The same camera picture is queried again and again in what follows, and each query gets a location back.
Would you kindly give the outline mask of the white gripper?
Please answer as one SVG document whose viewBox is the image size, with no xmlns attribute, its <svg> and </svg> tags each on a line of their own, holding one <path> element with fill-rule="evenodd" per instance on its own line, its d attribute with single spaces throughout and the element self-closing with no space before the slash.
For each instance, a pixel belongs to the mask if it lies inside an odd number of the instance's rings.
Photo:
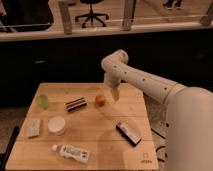
<svg viewBox="0 0 213 171">
<path fill-rule="evenodd" d="M 121 79 L 117 78 L 113 75 L 105 73 L 104 74 L 104 83 L 108 87 L 110 87 L 110 92 L 111 92 L 111 95 L 114 96 L 114 100 L 118 101 L 119 97 L 120 97 L 120 91 L 118 88 L 115 88 L 115 87 L 118 87 L 120 85 Z"/>
</svg>

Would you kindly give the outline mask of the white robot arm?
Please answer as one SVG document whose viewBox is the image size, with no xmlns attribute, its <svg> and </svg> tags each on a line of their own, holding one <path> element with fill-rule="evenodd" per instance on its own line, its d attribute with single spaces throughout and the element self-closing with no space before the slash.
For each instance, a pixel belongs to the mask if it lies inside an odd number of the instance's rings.
<svg viewBox="0 0 213 171">
<path fill-rule="evenodd" d="M 166 106 L 165 171 L 213 171 L 213 92 L 135 69 L 119 49 L 104 57 L 104 82 L 122 81 Z"/>
</svg>

